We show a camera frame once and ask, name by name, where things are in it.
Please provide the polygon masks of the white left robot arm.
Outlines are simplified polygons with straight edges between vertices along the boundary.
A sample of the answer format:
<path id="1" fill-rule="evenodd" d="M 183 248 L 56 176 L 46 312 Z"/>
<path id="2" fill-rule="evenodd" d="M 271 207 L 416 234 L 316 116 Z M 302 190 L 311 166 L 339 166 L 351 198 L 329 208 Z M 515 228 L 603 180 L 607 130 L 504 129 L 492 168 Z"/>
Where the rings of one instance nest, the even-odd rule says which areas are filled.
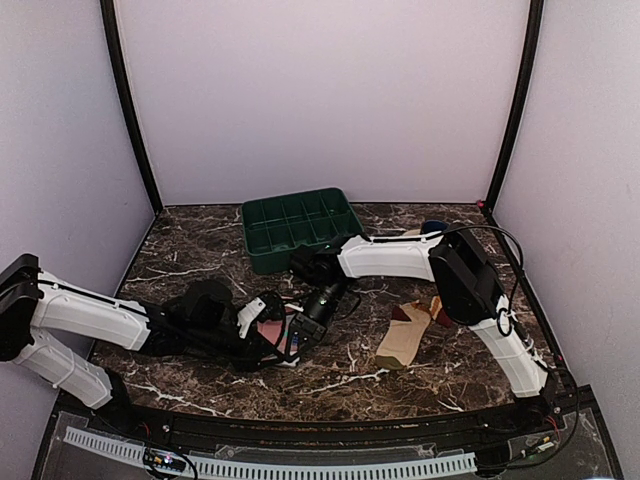
<path id="1" fill-rule="evenodd" d="M 53 336 L 60 330 L 150 357 L 223 358 L 240 370 L 293 363 L 286 338 L 294 313 L 263 292 L 241 308 L 215 280 L 199 281 L 163 305 L 107 297 L 45 272 L 23 254 L 1 273 L 1 359 L 22 365 L 101 417 L 120 436 L 141 427 L 120 377 L 89 363 Z"/>

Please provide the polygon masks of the pink patterned sock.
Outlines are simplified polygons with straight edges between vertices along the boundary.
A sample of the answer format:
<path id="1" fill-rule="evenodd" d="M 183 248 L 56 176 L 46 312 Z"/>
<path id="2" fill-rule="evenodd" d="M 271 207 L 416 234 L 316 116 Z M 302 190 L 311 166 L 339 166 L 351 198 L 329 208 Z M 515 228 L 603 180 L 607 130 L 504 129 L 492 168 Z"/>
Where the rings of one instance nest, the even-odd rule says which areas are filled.
<path id="1" fill-rule="evenodd" d="M 264 323 L 258 323 L 257 332 L 262 337 L 264 337 L 264 339 L 269 344 L 276 345 L 276 340 L 279 338 L 281 333 L 282 324 L 283 324 L 282 320 L 276 320 L 276 321 L 269 320 Z M 285 333 L 283 334 L 283 337 L 281 338 L 280 342 L 277 345 L 278 350 L 281 352 L 284 352 L 286 347 L 286 342 L 288 339 L 287 331 L 288 331 L 288 326 L 285 327 Z M 297 353 L 297 350 L 298 350 L 298 337 L 294 335 L 291 341 L 290 353 L 292 354 Z M 267 356 L 264 356 L 262 360 L 263 361 L 277 360 L 277 356 L 275 354 L 269 354 Z M 281 366 L 286 368 L 295 368 L 298 365 L 298 363 L 299 363 L 299 359 L 295 359 L 292 362 L 281 361 L 278 364 L 276 364 L 276 366 Z"/>

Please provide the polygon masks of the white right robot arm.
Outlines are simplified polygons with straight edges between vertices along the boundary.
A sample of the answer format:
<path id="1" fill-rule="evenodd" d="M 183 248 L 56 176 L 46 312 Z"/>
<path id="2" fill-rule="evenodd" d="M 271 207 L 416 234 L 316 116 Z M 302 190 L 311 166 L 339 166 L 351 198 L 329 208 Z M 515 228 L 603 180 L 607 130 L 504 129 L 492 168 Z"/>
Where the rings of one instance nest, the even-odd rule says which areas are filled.
<path id="1" fill-rule="evenodd" d="M 510 424 L 517 432 L 530 434 L 549 416 L 549 405 L 541 397 L 550 381 L 549 368 L 520 326 L 513 310 L 515 294 L 505 290 L 474 229 L 451 224 L 413 236 L 357 233 L 338 236 L 322 247 L 297 247 L 290 255 L 290 271 L 316 290 L 293 331 L 304 346 L 317 344 L 354 279 L 400 277 L 432 282 L 447 317 L 483 341 L 509 380 L 513 395 L 525 399 L 511 410 Z"/>

